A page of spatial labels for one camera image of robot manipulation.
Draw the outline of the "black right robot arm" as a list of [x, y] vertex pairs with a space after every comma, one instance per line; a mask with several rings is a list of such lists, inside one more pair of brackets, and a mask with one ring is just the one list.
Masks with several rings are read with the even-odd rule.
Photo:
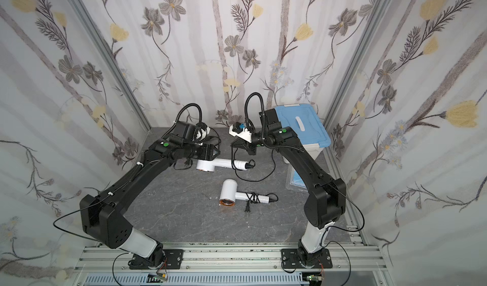
[[326, 173], [306, 151], [298, 134], [283, 126], [274, 109], [261, 112], [262, 129], [250, 123], [235, 123], [229, 133], [235, 137], [233, 148], [255, 155], [257, 147], [265, 146], [283, 155], [298, 173], [308, 192], [304, 213], [308, 220], [304, 235], [298, 242], [298, 265], [313, 268], [327, 259], [323, 241], [335, 223], [346, 212], [346, 185]]

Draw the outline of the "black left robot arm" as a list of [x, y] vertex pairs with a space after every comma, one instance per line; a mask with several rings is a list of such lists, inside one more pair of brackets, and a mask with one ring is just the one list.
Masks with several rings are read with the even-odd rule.
[[131, 269], [160, 268], [167, 259], [162, 243], [135, 229], [124, 214], [139, 194], [178, 160], [214, 160], [219, 149], [210, 142], [210, 133], [203, 122], [177, 121], [119, 181], [95, 197], [82, 199], [83, 231], [111, 249], [132, 253]]

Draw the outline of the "white hair dryer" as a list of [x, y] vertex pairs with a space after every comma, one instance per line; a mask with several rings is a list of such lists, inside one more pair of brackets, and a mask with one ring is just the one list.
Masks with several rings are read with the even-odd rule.
[[214, 172], [217, 167], [246, 171], [252, 169], [254, 164], [241, 160], [214, 159], [198, 160], [196, 166], [198, 170], [205, 172]]
[[223, 182], [219, 196], [219, 204], [222, 206], [234, 206], [237, 200], [242, 200], [250, 204], [269, 204], [270, 197], [258, 195], [256, 193], [239, 192], [238, 184], [233, 179], [226, 179]]

